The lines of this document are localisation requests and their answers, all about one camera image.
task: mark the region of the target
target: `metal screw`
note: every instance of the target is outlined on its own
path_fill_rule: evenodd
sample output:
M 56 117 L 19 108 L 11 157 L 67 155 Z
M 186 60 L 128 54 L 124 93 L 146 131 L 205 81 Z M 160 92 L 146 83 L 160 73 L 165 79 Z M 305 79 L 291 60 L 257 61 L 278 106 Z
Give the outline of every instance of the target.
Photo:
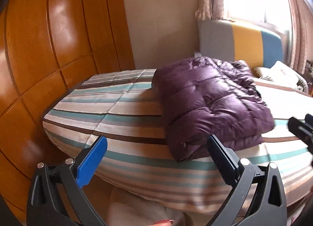
M 68 164 L 68 165 L 72 164 L 73 162 L 74 162 L 74 159 L 73 159 L 73 158 L 67 158 L 67 159 L 65 160 L 65 163 Z
M 277 164 L 276 163 L 270 163 L 270 167 L 273 168 L 273 169 L 276 169 L 277 168 Z
M 38 164 L 37 164 L 37 168 L 38 168 L 38 169 L 41 169 L 43 166 L 44 166 L 44 163 L 38 163 Z
M 250 161 L 247 158 L 241 158 L 240 162 L 242 165 L 249 165 Z

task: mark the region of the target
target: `striped bedsheet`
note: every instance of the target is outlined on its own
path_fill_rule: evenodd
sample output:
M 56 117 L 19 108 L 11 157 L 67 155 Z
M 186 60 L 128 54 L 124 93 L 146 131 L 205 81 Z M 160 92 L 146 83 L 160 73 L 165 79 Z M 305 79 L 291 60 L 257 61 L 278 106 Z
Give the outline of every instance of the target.
M 71 157 L 98 137 L 108 139 L 96 174 L 107 182 L 182 211 L 214 213 L 230 187 L 211 158 L 177 163 L 165 144 L 161 106 L 151 92 L 155 70 L 95 75 L 63 98 L 43 119 L 50 140 Z M 313 185 L 312 155 L 291 134 L 287 119 L 313 113 L 313 98 L 292 89 L 256 82 L 276 127 L 263 134 L 264 143 L 237 151 L 254 164 L 275 162 L 287 205 L 304 197 Z M 244 204 L 247 208 L 255 186 Z

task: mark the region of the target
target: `purple puffer jacket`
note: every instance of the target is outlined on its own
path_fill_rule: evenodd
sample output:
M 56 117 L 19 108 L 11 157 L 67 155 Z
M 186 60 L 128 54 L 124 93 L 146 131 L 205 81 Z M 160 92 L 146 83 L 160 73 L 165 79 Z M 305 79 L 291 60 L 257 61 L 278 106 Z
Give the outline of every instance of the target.
M 244 61 L 195 56 L 156 70 L 152 89 L 163 107 L 170 152 L 177 161 L 209 156 L 207 137 L 241 150 L 263 142 L 274 119 Z

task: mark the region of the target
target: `person's leg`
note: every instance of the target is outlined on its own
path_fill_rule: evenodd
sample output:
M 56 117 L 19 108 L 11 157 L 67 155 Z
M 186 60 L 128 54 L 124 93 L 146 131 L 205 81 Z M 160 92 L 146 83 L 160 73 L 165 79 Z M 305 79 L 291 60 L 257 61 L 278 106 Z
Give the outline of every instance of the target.
M 148 226 L 167 219 L 174 220 L 173 226 L 186 226 L 181 211 L 166 208 L 118 187 L 113 188 L 107 220 L 109 226 Z

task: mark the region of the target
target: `wood paneling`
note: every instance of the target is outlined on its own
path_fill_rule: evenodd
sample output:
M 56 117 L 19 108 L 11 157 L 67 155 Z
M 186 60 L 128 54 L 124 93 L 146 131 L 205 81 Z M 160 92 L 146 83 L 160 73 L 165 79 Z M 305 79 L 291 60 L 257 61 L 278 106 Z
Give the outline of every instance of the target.
M 90 53 L 81 0 L 49 0 L 49 19 L 60 66 Z
M 18 98 L 6 59 L 5 17 L 6 8 L 0 14 L 0 115 Z
M 13 205 L 11 202 L 9 202 L 7 199 L 4 199 L 6 202 L 7 206 L 10 208 L 12 213 L 15 215 L 15 217 L 21 222 L 21 223 L 26 223 L 26 212 L 19 209 L 15 205 Z
M 66 65 L 62 69 L 62 74 L 67 86 L 71 88 L 79 82 L 97 74 L 97 71 L 92 56 L 88 55 Z
M 107 0 L 113 38 L 121 70 L 135 69 L 131 49 L 124 0 Z
M 26 210 L 30 180 L 23 176 L 0 153 L 0 193 L 1 195 L 22 210 Z
M 120 71 L 106 0 L 83 0 L 90 45 L 98 72 Z
M 43 111 L 66 90 L 60 71 L 55 71 L 27 90 L 23 100 L 35 121 L 41 125 Z
M 9 1 L 7 49 L 21 93 L 57 68 L 50 44 L 46 3 L 47 0 Z
M 39 162 L 58 160 L 42 127 L 34 123 L 21 99 L 0 117 L 0 129 L 2 152 L 27 177 L 32 178 Z

